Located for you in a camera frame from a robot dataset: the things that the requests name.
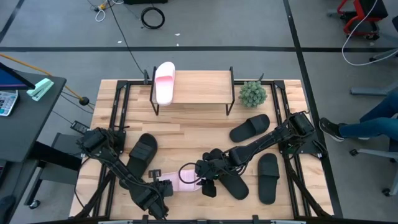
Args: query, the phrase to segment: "black floor stripe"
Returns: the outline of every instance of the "black floor stripe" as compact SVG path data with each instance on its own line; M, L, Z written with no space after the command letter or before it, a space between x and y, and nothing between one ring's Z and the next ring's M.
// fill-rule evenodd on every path
M21 8L24 1L25 0L19 0L19 2L17 3L17 6L13 10L11 16L8 18L6 25L4 25L2 31L0 32L0 43L2 42L3 38L6 36L8 29L10 28L12 22L14 21L15 17L17 16L18 11Z
M378 53L392 48L346 48L348 53ZM132 52L296 52L296 47L257 46L186 46L186 47L130 47ZM0 52L128 52L127 47L0 47ZM338 47L302 47L301 52L341 53Z
M319 138L320 142L325 145L325 139L323 137L323 133L320 131L320 129L317 125L319 122L319 114L318 114L318 110L317 110L317 105L315 104L315 98L313 96L310 78L308 77L307 67L305 66L304 56L303 56L302 48L300 46L299 37L297 35L297 30L295 28L292 11L290 9L289 0L284 0L284 6L285 6L285 10L286 10L287 20L289 22L290 32L291 32L292 38L293 38L293 43L294 43L295 48L297 49L296 54L297 54L298 64L300 65L300 71L301 71L302 78L303 78L304 90L305 90L305 93L307 94L307 99L308 99L308 104L310 106L311 116L312 116L312 119L314 122L315 129L317 130L318 138ZM338 198L336 184L335 184L335 180L333 178L333 172L331 169L331 164L330 164L329 158L322 159L322 167L323 167L323 171L325 172L326 184L328 186L333 211L337 217L342 218L343 213L341 211L340 200Z

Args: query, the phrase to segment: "computer monitor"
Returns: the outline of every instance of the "computer monitor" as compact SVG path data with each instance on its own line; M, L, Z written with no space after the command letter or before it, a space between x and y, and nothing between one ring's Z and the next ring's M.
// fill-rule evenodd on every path
M13 69L0 63L0 90L28 90L35 85L18 75Z

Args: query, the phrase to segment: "pink slide sandal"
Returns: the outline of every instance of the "pink slide sandal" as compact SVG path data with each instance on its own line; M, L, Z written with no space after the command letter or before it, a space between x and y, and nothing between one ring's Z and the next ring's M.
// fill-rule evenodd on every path
M184 184L178 177L178 172L162 174L162 176L158 178L159 180L170 180L173 184L174 192L193 192L201 188L200 185L197 185L200 180L194 184ZM193 169L181 170L181 178L186 182L192 182L197 178L197 175Z
M156 102L167 106L173 100L175 66L172 62L165 62L155 73Z

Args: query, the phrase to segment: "yellow cable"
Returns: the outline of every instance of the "yellow cable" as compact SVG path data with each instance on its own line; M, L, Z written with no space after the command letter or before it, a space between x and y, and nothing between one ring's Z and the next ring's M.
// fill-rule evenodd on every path
M51 75L49 72L46 72L45 70L42 70L41 68L37 68L37 67L35 67L35 66L33 66L33 65L29 65L28 63L25 63L25 62L21 62L20 60L15 59L15 58L12 58L12 57L10 57L10 56L7 56L7 55L5 55L5 54L0 54L0 56L4 57L4 58L6 58L6 59L12 60L12 61L14 61L14 62L17 62L17 63L19 63L19 64L21 64L21 65L25 65L26 67L29 67L29 68L34 69L34 70L36 70L36 71L42 72L42 73L44 73L44 74L46 74L46 75L48 75L48 76L50 76L50 77L53 77L53 75ZM66 88L67 90L69 90L72 94L74 94L77 98L79 98L79 100L83 101L83 98L82 98L81 96L77 95L77 93L75 93L73 90L71 90L71 89L69 88L69 86L65 85L65 88Z

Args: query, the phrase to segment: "calculator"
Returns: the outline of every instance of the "calculator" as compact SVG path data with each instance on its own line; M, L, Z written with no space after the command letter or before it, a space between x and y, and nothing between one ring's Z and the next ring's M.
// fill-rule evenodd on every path
M0 90L0 116L11 114L18 99L18 90Z

